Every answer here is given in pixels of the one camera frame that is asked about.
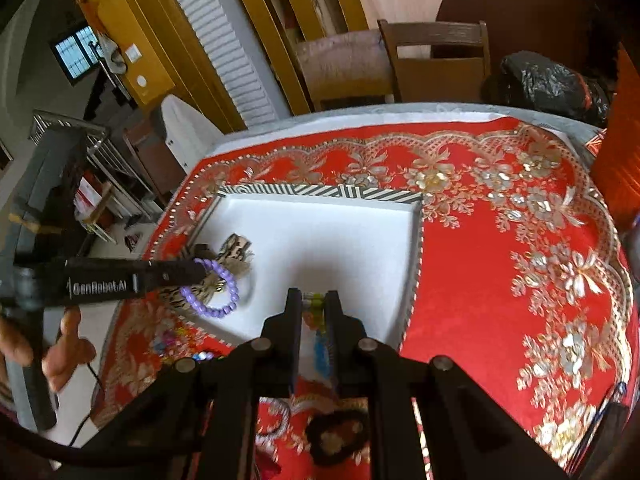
human hand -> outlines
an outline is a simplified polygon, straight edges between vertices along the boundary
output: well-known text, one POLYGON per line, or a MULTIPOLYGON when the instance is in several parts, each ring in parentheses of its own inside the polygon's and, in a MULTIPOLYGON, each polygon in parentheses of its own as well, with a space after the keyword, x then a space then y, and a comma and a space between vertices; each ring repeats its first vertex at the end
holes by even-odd
MULTIPOLYGON (((68 307, 60 322, 60 339, 42 359, 42 371, 49 387, 59 392, 69 381, 78 365, 85 365, 95 358, 95 348, 88 339, 78 337, 82 314, 76 306, 68 307)), ((4 357, 28 366, 33 361, 33 351, 20 331, 0 317, 0 384, 7 384, 4 357)))

chair backrest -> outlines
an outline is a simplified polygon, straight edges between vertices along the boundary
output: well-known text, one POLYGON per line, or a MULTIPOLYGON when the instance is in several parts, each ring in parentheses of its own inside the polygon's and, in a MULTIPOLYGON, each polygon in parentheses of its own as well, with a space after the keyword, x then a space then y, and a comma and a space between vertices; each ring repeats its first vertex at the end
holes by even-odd
POLYGON ((393 71, 378 30, 337 34, 296 45, 296 55, 314 110, 327 101, 394 92, 393 71))
POLYGON ((394 70, 396 102, 480 102, 482 82, 491 74, 486 24, 387 23, 378 26, 394 70), (452 45, 482 51, 482 57, 401 58, 399 46, 452 45))

purple bead bracelet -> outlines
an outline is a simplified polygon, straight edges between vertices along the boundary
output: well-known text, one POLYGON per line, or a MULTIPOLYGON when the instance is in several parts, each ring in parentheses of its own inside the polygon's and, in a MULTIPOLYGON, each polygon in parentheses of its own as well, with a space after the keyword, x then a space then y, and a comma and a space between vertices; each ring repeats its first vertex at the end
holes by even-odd
POLYGON ((220 278, 225 280, 229 294, 231 295, 231 301, 222 308, 214 308, 202 303, 191 290, 190 286, 180 287, 180 293, 182 297, 189 303, 193 309, 201 316, 209 317, 225 317, 227 314, 231 314, 238 306, 240 296, 238 296, 238 285, 236 279, 231 272, 220 265, 216 260, 207 260, 206 258, 194 258, 196 263, 202 264, 207 272, 215 272, 220 278))

black scrunchie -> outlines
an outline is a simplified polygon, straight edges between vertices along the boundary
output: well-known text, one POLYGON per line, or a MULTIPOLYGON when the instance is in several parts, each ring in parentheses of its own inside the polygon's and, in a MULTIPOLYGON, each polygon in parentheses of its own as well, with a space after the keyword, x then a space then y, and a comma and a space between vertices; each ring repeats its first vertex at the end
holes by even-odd
POLYGON ((362 410, 342 410, 328 415, 316 415, 307 425, 305 433, 306 440, 311 444, 309 453, 314 463, 319 466, 337 465, 353 453, 360 451, 369 441, 369 414, 362 410), (332 432, 334 428, 345 422, 359 422, 362 430, 354 433, 351 443, 342 446, 339 452, 328 454, 322 448, 322 434, 332 432))

red tablecloth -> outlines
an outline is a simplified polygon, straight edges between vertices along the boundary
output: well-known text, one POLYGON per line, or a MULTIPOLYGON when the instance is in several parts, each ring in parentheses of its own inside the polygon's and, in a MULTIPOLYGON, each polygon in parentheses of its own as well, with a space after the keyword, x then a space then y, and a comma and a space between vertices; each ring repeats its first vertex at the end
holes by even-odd
MULTIPOLYGON (((585 169, 552 134, 512 118, 385 124, 206 158, 145 257, 175 257, 222 183, 285 182, 423 193, 421 274, 402 355, 449 355, 561 465, 612 386, 625 382, 632 398, 638 313, 620 244, 585 169)), ((153 298, 120 307, 105 348, 98 426, 152 382, 162 360, 229 351, 153 298)), ((301 380, 288 405, 286 431, 261 441, 282 468, 277 478, 368 476, 368 448, 329 469, 306 453, 309 413, 340 407, 330 390, 301 380)))

